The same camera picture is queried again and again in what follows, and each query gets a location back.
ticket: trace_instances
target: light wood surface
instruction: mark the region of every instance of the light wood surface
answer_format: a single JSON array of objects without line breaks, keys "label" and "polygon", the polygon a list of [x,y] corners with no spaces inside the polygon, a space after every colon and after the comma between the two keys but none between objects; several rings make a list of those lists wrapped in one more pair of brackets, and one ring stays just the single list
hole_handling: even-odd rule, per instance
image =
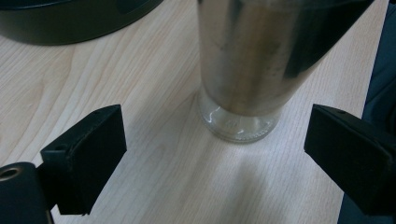
[{"label": "light wood surface", "polygon": [[200,121],[195,0],[76,45],[0,36],[0,165],[39,150],[94,109],[121,104],[128,151],[85,217],[56,223],[336,223],[343,192],[304,153],[313,103],[360,116],[387,0],[326,56],[263,140],[235,145]]}]

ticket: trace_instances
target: black bowl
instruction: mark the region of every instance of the black bowl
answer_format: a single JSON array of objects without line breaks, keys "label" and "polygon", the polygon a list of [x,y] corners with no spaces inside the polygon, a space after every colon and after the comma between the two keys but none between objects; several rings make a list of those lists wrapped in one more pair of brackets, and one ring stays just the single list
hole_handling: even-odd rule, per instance
[{"label": "black bowl", "polygon": [[0,35],[38,45],[72,44],[139,20],[163,0],[0,0]]}]

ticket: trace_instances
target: black plastic part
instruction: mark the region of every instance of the black plastic part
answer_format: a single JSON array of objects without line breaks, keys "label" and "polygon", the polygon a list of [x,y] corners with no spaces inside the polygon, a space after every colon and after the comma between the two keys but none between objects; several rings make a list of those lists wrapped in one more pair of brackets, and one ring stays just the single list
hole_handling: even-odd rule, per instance
[{"label": "black plastic part", "polygon": [[62,215],[89,214],[126,151],[119,105],[92,112],[41,150],[38,171]]},{"label": "black plastic part", "polygon": [[366,215],[396,213],[396,138],[345,111],[314,105],[305,152]]},{"label": "black plastic part", "polygon": [[0,168],[0,223],[52,223],[32,163],[17,162]]},{"label": "black plastic part", "polygon": [[0,0],[0,34],[38,45],[77,43],[139,20],[163,0]]}]

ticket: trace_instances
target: glass bottom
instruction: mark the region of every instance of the glass bottom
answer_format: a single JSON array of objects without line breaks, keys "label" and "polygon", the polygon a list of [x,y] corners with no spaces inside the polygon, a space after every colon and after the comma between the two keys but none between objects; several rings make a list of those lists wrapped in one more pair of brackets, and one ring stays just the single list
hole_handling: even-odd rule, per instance
[{"label": "glass bottom", "polygon": [[264,138],[279,121],[280,111],[261,117],[231,113],[217,105],[201,87],[197,95],[201,118],[206,127],[218,137],[235,143],[251,143]]}]

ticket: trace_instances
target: cocktail shaker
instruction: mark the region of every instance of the cocktail shaker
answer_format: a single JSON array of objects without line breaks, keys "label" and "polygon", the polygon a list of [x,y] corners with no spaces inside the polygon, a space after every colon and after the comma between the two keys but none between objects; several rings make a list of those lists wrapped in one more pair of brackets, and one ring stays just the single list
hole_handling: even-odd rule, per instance
[{"label": "cocktail shaker", "polygon": [[275,128],[282,106],[372,2],[198,0],[198,105],[206,126],[234,142],[263,138]]}]

